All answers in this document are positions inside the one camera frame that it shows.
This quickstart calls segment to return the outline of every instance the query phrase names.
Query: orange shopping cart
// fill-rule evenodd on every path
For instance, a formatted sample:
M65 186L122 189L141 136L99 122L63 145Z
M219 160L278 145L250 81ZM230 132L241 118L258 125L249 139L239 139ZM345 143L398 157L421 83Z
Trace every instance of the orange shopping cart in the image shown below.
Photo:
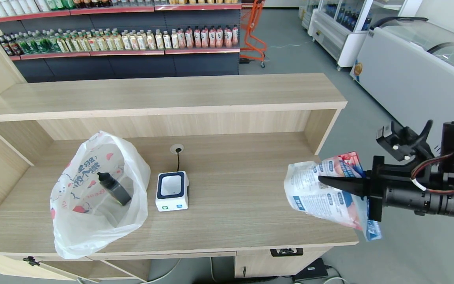
M243 3L241 9L241 29L245 31L244 45L241 47L240 63L260 60L260 67L264 68L267 44L254 36L265 0L253 0L253 3Z

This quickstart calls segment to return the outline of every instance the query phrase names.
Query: wooden checkout counter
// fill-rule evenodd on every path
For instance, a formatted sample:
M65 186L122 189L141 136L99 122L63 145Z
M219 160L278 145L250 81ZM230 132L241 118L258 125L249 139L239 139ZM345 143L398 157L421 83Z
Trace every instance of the wooden checkout counter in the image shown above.
M358 243L353 229L292 210L283 190L288 164L318 160L344 106L321 73L29 84L0 47L0 273L148 280L151 259L233 256L236 277L294 275ZM105 249L64 260L50 192L99 130L132 142L150 165L148 218ZM175 143L184 144L189 209L161 213L156 178L175 167ZM274 248L304 253L272 257Z

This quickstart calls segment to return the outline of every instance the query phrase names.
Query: counter top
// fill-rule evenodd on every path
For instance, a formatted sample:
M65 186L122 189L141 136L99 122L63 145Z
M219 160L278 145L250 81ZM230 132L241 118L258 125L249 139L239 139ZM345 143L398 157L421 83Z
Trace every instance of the counter top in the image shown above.
M0 121L344 106L322 73L66 81L10 87L0 95Z
M351 228L293 210L283 189L288 164L318 160L304 133L130 138L151 168L148 218L94 255L201 253L358 243ZM0 253L56 256L49 196L80 140L56 141L0 206ZM158 212L157 175L175 170L184 144L189 209Z

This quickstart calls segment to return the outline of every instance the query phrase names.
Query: power adapter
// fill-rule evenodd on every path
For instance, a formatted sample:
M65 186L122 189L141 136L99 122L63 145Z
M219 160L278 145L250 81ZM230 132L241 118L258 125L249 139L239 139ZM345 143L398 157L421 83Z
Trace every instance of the power adapter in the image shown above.
M327 267L323 263L323 259L319 258L310 265L306 266L301 272L292 276L294 282L303 280L319 279L328 277Z

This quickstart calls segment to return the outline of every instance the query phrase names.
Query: chest freezer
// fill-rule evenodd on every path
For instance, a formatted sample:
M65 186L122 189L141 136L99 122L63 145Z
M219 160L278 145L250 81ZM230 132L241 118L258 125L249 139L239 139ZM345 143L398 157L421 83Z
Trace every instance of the chest freezer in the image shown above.
M392 17L369 30L350 75L402 125L439 154L441 126L454 121L454 33L426 18Z

